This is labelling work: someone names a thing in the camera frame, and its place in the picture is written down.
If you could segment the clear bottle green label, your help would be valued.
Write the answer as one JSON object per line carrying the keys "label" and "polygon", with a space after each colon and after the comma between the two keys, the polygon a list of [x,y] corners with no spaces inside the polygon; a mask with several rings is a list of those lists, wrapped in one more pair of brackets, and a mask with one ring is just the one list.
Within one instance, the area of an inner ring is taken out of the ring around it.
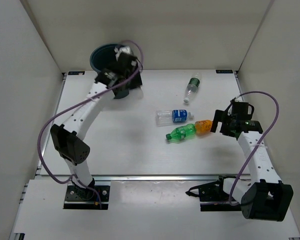
{"label": "clear bottle green label", "polygon": [[186,86],[186,89],[185,89],[185,95],[183,98],[183,102],[185,104],[189,104],[192,101],[192,99],[195,97],[195,95],[199,89],[201,79],[202,79],[201,72],[195,72],[192,74],[192,76]]}

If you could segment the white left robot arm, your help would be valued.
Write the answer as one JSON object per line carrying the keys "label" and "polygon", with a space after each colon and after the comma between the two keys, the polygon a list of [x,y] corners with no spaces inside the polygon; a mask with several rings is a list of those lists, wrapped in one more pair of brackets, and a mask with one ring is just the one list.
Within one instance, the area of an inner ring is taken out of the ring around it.
{"label": "white left robot arm", "polygon": [[73,175],[74,191],[83,200],[95,195],[95,180],[90,174],[87,158],[90,147],[84,142],[86,134],[106,105],[113,99],[127,97],[130,90],[142,85],[138,58],[128,46],[114,49],[115,60],[99,72],[88,94],[87,103],[77,107],[62,124],[50,129],[55,150],[65,160]]}

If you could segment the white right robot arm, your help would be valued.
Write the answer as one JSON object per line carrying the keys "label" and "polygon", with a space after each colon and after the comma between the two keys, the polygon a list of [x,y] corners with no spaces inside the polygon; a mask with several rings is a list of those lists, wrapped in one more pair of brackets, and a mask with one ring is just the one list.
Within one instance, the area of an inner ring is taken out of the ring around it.
{"label": "white right robot arm", "polygon": [[214,193],[220,200],[230,198],[239,203],[246,219],[281,222],[290,206],[293,189],[284,184],[274,169],[268,155],[261,124],[252,119],[254,107],[248,102],[230,102],[226,110],[216,110],[211,132],[235,138],[248,160],[250,183],[231,177],[224,178],[215,186]]}

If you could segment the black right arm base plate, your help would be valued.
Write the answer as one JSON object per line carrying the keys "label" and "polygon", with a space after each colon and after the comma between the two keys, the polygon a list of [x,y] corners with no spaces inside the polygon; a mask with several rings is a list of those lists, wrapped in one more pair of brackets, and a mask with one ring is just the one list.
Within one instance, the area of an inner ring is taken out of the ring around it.
{"label": "black right arm base plate", "polygon": [[229,204],[229,194],[223,191],[225,180],[234,180],[234,176],[220,175],[216,181],[189,188],[185,194],[199,198],[201,212],[240,212],[241,206]]}

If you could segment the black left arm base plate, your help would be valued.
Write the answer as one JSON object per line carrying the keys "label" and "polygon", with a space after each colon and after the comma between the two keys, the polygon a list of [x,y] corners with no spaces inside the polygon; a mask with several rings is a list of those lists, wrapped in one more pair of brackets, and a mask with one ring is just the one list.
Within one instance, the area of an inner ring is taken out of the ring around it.
{"label": "black left arm base plate", "polygon": [[65,210],[108,210],[110,189],[109,185],[95,185],[101,204],[94,191],[78,189],[69,184],[66,188],[63,209]]}

